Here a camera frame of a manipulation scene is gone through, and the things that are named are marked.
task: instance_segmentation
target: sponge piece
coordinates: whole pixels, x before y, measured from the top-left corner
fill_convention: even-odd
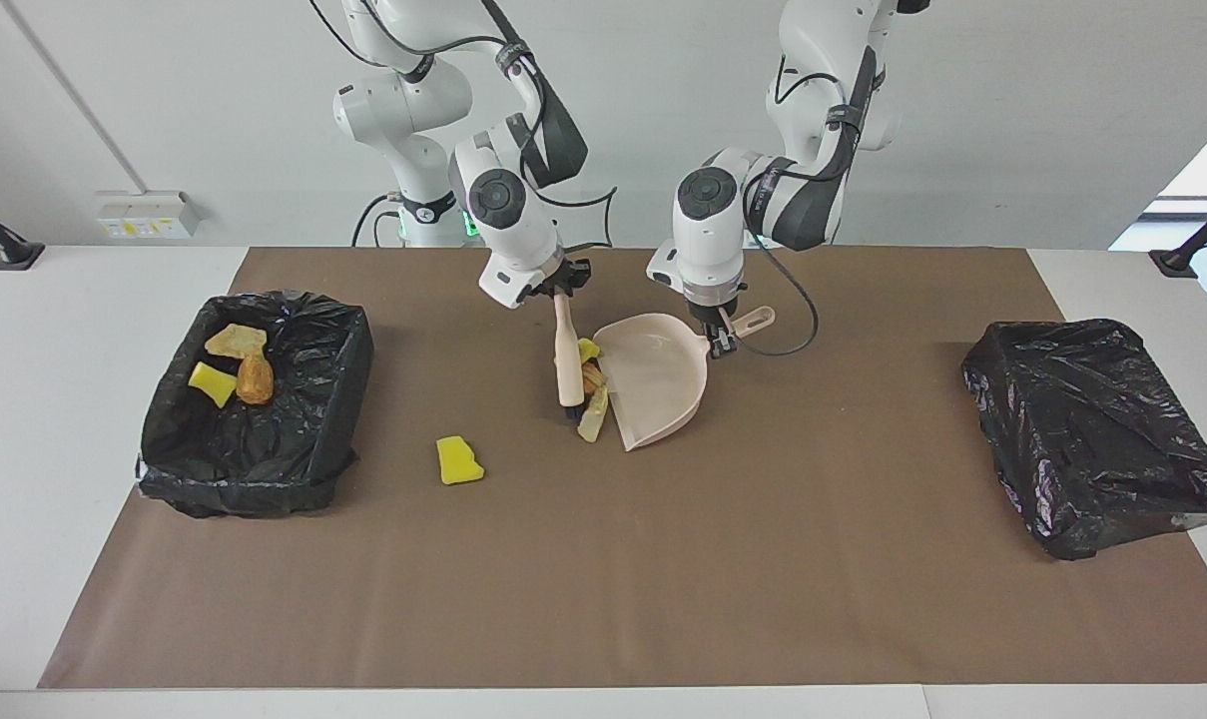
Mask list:
[[[474,461],[474,450],[462,438],[441,438],[435,445],[439,450],[439,477],[444,484],[460,485],[483,479],[483,467]]]
[[[225,409],[229,396],[234,394],[234,382],[237,380],[234,380],[233,374],[220,373],[200,362],[196,364],[196,368],[191,373],[191,380],[187,384],[188,386],[199,388],[211,401],[216,402],[217,409]]]

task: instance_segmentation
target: table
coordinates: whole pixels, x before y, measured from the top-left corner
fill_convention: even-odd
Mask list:
[[[243,249],[49,249],[28,274],[0,275],[0,690],[28,690],[59,637],[75,597],[133,483],[141,416],[173,338],[208,296],[225,292]],[[1066,317],[1109,316],[1145,337],[1207,440],[1207,297],[1195,282],[1166,281],[1143,255],[1032,252]],[[133,305],[121,316],[119,305]],[[118,335],[124,353],[95,350]],[[14,374],[19,380],[4,382]],[[42,413],[29,409],[40,407]],[[97,445],[74,442],[95,428]],[[39,437],[24,446],[22,437]],[[1193,533],[1207,563],[1207,527]],[[342,705],[351,713],[402,715],[502,711],[716,715],[1001,717],[1036,714],[1042,702],[1095,702],[1104,714],[1160,717],[1201,709],[1203,688],[764,688],[533,692],[17,692],[0,715],[176,714],[183,702],[225,715],[307,714]]]

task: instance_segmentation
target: black garbage bag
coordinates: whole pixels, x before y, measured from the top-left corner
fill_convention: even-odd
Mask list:
[[[1207,446],[1114,320],[991,325],[962,364],[998,478],[1051,556],[1207,525]]]
[[[238,372],[238,360],[203,346],[229,323],[266,331],[266,360],[274,369],[269,404],[231,397],[217,409],[187,384],[198,362]],[[361,306],[293,291],[208,300],[146,415],[141,493],[192,518],[279,518],[327,507],[339,474],[357,458],[350,440],[372,351]]]

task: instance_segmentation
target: electrical socket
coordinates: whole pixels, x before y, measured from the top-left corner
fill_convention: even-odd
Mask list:
[[[199,224],[199,215],[182,192],[100,197],[106,204],[97,223],[111,240],[191,240]]]

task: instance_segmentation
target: brown paper mat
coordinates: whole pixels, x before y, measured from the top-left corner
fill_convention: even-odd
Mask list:
[[[252,250],[234,291],[366,305],[362,461],[310,518],[130,496],[41,686],[1207,682],[1190,538],[1054,561],[996,481],[958,366],[995,320],[1060,318],[1024,251],[786,253],[817,344],[715,363],[693,422],[630,455],[562,423],[552,305],[482,296],[485,255]],[[582,333],[686,316],[648,257],[594,255]],[[781,314],[754,341],[800,339],[758,255],[748,281]],[[439,484],[453,433],[488,479]]]

